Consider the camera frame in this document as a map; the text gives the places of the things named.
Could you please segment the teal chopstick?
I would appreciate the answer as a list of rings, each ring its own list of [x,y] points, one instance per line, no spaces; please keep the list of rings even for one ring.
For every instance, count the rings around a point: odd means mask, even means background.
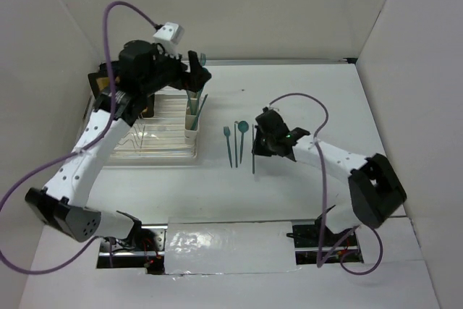
[[[196,115],[195,115],[195,121],[193,122],[192,124],[192,130],[196,131],[197,128],[198,128],[198,124],[199,124],[199,120],[200,120],[200,115],[202,113],[202,110],[203,110],[203,107],[205,105],[205,102],[207,101],[208,99],[208,94],[206,94],[204,96],[204,98],[202,99],[202,102],[201,102],[201,105],[200,105],[200,108],[199,110],[197,111]]]
[[[252,145],[251,145],[251,153],[252,153],[252,175],[255,175],[255,125],[252,124]]]
[[[234,121],[234,165],[235,165],[235,168],[238,168],[237,125],[238,125],[238,121]]]

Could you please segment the small teal fork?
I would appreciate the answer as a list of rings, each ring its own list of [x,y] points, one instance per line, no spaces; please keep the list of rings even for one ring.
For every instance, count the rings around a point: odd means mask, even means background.
[[[230,145],[230,140],[229,140],[229,137],[231,135],[231,131],[230,131],[228,126],[224,126],[223,133],[224,133],[224,136],[226,137],[226,146],[227,146],[227,153],[228,153],[228,157],[229,157],[229,165],[232,168],[233,167],[232,155],[231,155],[232,152],[231,152],[231,145]]]

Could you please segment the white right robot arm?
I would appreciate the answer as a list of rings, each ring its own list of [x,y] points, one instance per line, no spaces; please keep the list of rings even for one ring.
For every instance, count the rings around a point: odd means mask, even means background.
[[[361,224],[378,229],[406,201],[407,194],[383,154],[351,153],[317,140],[300,127],[291,130],[281,115],[270,108],[264,108],[255,121],[254,155],[279,156],[324,169],[326,176],[349,188],[346,203],[328,205],[325,209],[326,220],[315,229],[321,244],[332,245],[341,232]]]

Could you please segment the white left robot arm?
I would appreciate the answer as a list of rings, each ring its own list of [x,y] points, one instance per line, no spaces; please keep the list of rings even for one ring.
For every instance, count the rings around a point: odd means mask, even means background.
[[[117,143],[148,107],[151,96],[165,87],[198,92],[210,80],[197,52],[189,51],[189,62],[184,64],[167,48],[161,43],[130,41],[118,62],[107,64],[109,86],[95,100],[70,157],[42,188],[31,188],[25,196],[44,224],[78,242],[98,236],[115,238],[126,250],[142,244],[139,219],[122,211],[99,211],[88,205],[88,198]]]

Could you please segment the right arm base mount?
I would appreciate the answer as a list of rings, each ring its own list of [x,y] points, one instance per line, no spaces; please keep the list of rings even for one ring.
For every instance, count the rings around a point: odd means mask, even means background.
[[[321,257],[323,258],[347,232],[348,230],[345,230],[340,234],[333,234],[326,227],[323,245],[321,247]],[[286,236],[294,243],[295,260],[297,265],[316,264],[320,239],[320,218],[308,221],[293,221],[292,228]],[[354,232],[336,247],[335,251],[333,251],[327,259],[326,263],[339,263],[343,255],[347,255],[344,259],[346,263],[363,262],[360,245]]]

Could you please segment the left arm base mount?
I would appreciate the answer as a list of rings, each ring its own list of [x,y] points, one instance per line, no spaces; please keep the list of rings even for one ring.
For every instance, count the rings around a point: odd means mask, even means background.
[[[121,240],[102,239],[96,263],[97,269],[136,268],[150,275],[164,275],[166,224],[142,225],[142,231],[133,246]]]

